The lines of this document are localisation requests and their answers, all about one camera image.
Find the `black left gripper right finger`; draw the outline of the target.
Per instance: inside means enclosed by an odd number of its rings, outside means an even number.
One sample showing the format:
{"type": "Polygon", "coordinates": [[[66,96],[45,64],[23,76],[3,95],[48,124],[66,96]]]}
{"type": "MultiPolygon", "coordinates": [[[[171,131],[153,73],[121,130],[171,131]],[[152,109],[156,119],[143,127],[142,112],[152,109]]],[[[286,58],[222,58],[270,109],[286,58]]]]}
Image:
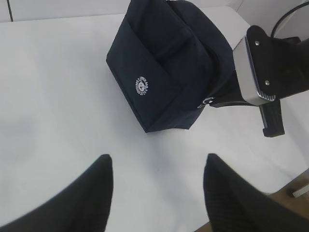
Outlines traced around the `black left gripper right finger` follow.
{"type": "Polygon", "coordinates": [[[285,208],[210,153],[204,168],[204,199],[214,232],[307,232],[308,219],[285,208]]]}

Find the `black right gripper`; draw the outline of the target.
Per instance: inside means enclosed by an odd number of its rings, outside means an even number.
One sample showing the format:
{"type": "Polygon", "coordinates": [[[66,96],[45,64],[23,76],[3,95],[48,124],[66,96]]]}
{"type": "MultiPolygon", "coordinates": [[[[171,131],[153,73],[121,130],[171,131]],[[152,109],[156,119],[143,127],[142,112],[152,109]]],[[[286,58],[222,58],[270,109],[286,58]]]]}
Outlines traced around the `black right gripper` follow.
{"type": "MultiPolygon", "coordinates": [[[[210,106],[220,108],[226,106],[251,106],[251,104],[243,99],[240,89],[235,88],[225,89],[218,93],[210,106]]],[[[263,134],[265,137],[277,137],[285,134],[280,100],[262,104],[259,106],[259,110],[264,124],[263,134]]]]}

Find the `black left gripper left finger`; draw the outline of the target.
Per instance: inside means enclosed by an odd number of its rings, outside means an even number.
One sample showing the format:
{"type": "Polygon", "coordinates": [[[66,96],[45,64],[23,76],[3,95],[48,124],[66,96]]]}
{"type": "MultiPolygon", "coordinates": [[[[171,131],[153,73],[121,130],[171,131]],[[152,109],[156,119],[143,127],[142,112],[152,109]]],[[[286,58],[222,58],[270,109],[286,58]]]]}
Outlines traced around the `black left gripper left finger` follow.
{"type": "Polygon", "coordinates": [[[1,226],[2,232],[103,232],[113,195],[112,158],[99,156],[59,194],[1,226]]]}

